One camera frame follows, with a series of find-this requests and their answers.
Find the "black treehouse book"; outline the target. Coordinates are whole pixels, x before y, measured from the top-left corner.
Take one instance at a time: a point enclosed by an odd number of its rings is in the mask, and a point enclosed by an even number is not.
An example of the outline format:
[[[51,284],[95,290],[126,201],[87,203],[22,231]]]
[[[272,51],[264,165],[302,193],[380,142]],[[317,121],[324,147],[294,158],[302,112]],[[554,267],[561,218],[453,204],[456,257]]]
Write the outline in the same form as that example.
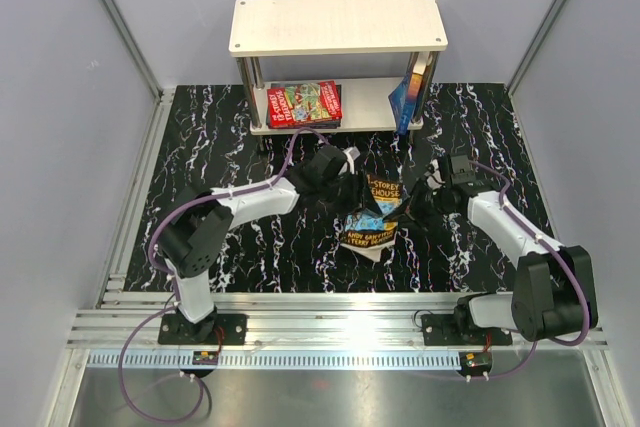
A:
[[[344,219],[340,246],[379,262],[383,252],[395,245],[398,222],[390,215],[403,201],[403,186],[364,172],[360,185],[359,204]]]

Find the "blue orange sunset book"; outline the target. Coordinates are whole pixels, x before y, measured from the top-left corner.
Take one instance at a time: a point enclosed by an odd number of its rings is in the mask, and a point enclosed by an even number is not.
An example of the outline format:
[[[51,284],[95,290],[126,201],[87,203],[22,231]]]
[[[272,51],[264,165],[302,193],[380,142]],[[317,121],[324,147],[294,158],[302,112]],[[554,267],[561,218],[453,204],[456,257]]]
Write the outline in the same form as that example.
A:
[[[388,96],[396,124],[396,133],[399,135],[408,133],[419,97],[425,89],[432,62],[431,52],[418,53],[401,82]]]

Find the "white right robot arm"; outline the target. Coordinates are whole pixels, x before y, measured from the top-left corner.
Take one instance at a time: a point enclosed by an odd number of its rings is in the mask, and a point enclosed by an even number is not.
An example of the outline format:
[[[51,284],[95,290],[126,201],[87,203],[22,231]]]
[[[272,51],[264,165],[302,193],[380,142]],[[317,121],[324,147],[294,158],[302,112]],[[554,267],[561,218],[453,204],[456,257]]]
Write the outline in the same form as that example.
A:
[[[386,218],[425,228],[427,220],[453,213],[483,231],[516,268],[511,291],[457,301],[452,323],[458,340],[475,344],[492,329],[563,346],[586,339],[598,323],[590,255],[536,228],[493,183],[476,180],[433,189],[421,181]]]

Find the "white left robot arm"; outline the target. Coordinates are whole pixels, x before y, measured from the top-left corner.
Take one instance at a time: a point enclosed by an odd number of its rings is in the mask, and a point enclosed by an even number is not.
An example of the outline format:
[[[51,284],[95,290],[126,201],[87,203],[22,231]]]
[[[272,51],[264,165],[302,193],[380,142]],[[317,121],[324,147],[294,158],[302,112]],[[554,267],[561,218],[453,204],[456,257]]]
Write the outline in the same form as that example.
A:
[[[161,316],[158,343],[221,343],[228,329],[242,326],[244,314],[221,314],[210,289],[209,270],[228,233],[262,218],[291,213],[299,205],[325,204],[339,212],[355,209],[363,180],[356,172],[360,152],[323,145],[315,155],[262,182],[217,189],[188,190],[152,236],[149,261],[167,272],[174,306]]]

